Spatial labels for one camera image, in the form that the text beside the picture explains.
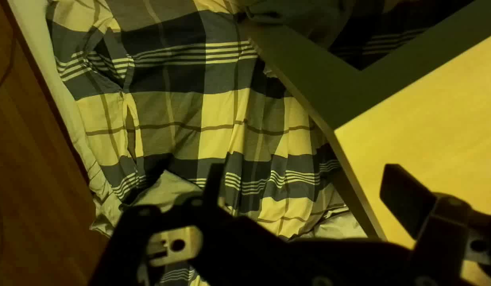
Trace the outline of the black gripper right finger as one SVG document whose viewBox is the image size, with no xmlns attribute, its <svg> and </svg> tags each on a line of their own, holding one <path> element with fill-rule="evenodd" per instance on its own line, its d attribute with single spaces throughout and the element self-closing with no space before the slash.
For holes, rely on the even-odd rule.
<svg viewBox="0 0 491 286">
<path fill-rule="evenodd" d="M 437 196 L 398 163 L 386 163 L 379 198 L 411 238 L 416 238 Z"/>
</svg>

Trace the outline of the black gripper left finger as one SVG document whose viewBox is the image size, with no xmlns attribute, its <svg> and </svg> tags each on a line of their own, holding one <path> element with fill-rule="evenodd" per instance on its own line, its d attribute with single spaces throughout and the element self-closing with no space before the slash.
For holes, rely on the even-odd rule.
<svg viewBox="0 0 491 286">
<path fill-rule="evenodd" d="M 160 192 L 151 187 L 122 211 L 89 286 L 143 286 L 149 278 L 139 276 L 141 266 L 195 266 L 216 255 L 222 165 L 209 166 L 203 189 L 170 177 L 163 173 Z"/>
</svg>

